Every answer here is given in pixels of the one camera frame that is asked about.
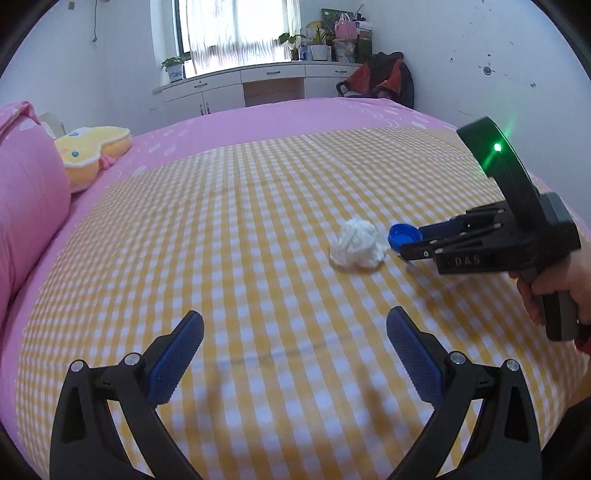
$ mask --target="pink bag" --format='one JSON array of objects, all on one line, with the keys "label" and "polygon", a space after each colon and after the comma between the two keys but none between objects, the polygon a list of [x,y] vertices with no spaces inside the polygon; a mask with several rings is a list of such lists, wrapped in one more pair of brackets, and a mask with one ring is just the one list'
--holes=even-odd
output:
[{"label": "pink bag", "polygon": [[357,25],[347,14],[341,14],[335,23],[335,36],[338,40],[357,40]]}]

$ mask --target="window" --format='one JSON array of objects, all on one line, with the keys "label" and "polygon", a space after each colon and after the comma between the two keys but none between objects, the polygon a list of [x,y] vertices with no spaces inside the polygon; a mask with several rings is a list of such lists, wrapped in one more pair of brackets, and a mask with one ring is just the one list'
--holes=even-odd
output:
[{"label": "window", "polygon": [[299,32],[298,0],[174,0],[187,77],[289,58],[279,36]]}]

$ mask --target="blue bottle cap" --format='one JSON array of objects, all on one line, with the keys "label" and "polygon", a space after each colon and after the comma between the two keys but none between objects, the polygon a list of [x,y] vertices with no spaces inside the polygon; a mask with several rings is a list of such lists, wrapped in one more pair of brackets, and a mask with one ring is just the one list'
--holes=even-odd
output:
[{"label": "blue bottle cap", "polygon": [[407,223],[397,223],[392,225],[390,233],[388,234],[388,243],[392,250],[400,252],[400,248],[404,244],[418,242],[423,239],[423,234],[420,230]]}]

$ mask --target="blue gripper pad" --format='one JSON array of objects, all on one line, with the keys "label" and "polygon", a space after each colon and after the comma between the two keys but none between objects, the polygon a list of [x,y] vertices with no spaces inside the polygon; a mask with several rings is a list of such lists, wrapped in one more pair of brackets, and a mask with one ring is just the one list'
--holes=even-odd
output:
[{"label": "blue gripper pad", "polygon": [[402,307],[388,313],[386,332],[418,396],[437,410],[443,402],[443,372],[421,341],[421,336],[433,335],[421,332]]},{"label": "blue gripper pad", "polygon": [[190,312],[170,335],[158,337],[153,345],[163,339],[169,343],[148,372],[147,378],[146,396],[152,408],[168,403],[173,396],[203,340],[203,318],[197,312]]}]

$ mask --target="black handle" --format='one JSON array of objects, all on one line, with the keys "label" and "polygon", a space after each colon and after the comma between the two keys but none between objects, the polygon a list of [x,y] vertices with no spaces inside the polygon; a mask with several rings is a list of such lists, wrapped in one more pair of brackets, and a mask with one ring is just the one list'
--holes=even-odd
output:
[{"label": "black handle", "polygon": [[[538,278],[536,268],[529,268],[519,273],[530,285]],[[558,291],[550,295],[533,296],[542,313],[548,340],[568,342],[577,338],[579,334],[577,304],[569,292]]]}]

